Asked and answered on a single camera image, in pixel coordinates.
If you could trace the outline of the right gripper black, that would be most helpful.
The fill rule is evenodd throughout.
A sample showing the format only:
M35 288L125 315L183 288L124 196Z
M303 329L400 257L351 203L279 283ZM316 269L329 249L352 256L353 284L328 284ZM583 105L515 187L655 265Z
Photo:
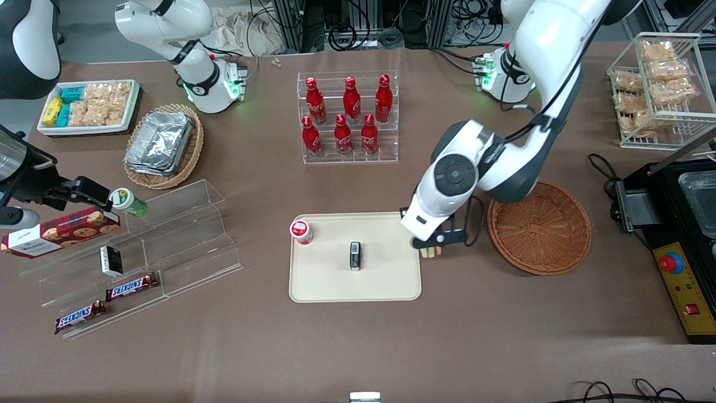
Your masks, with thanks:
M112 206L110 189L85 176L63 181L56 164L54 156L30 147L15 173L12 197L23 203L43 203L58 211L64 211L68 203Z

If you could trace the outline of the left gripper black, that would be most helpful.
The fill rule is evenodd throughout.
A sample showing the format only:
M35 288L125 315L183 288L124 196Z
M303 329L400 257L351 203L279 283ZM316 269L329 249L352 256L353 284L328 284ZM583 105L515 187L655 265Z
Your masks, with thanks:
M465 244L468 242L468 224L468 218L448 217L445 222L445 245Z

